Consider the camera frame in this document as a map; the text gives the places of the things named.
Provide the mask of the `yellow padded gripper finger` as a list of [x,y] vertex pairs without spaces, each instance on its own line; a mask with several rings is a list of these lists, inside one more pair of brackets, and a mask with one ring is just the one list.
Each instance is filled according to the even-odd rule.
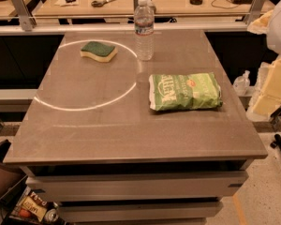
[[267,47],[278,54],[271,63],[262,63],[253,97],[249,101],[247,116],[270,116],[281,106],[281,10],[263,14],[251,22],[247,30],[265,34]]

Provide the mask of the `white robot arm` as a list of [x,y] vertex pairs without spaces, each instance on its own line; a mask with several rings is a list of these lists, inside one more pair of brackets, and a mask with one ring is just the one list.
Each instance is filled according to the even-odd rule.
[[260,84],[256,85],[246,112],[251,121],[267,121],[281,106],[281,0],[273,10],[251,22],[247,30],[265,34],[267,47],[278,54],[270,65],[260,67]]

